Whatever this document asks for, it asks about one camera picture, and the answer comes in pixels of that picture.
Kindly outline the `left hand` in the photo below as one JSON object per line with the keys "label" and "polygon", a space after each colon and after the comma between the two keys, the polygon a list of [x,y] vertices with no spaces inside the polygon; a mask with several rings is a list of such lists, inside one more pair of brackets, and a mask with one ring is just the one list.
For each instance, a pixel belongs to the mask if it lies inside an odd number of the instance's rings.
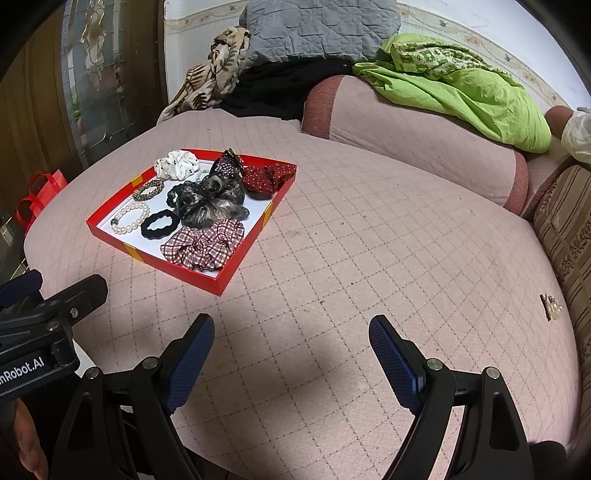
{"label": "left hand", "polygon": [[48,479],[48,463],[41,448],[32,416],[24,402],[14,401],[14,420],[11,427],[21,465],[38,480]]}

